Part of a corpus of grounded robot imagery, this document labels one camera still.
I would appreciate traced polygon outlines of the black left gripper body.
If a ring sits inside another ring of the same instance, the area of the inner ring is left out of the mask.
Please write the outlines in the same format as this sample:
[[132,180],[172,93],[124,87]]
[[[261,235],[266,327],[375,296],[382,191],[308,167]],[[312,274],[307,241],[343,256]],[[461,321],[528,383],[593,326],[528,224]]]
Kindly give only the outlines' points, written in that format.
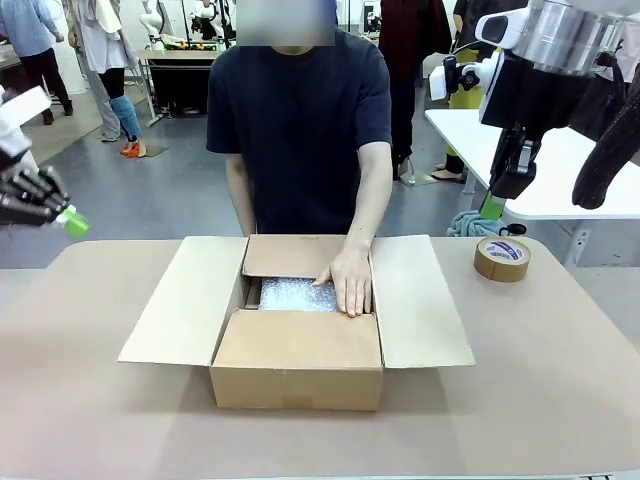
[[1,145],[1,181],[8,182],[25,169],[38,170],[38,165],[31,153],[31,147]]

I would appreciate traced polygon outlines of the person's left hand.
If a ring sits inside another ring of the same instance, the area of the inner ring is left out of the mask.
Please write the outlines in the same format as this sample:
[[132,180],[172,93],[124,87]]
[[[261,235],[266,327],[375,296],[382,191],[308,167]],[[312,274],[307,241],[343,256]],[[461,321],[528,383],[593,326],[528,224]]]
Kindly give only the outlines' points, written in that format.
[[313,282],[314,287],[319,287],[331,281],[339,311],[351,318],[371,312],[369,252],[370,246],[367,244],[348,242]]

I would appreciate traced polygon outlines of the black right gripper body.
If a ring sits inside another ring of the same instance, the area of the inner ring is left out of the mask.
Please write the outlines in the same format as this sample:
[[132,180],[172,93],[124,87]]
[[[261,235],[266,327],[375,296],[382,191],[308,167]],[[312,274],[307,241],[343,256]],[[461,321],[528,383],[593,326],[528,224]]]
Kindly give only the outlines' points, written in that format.
[[503,51],[498,76],[498,125],[547,132],[567,126],[594,79],[594,73],[544,71],[531,61]]

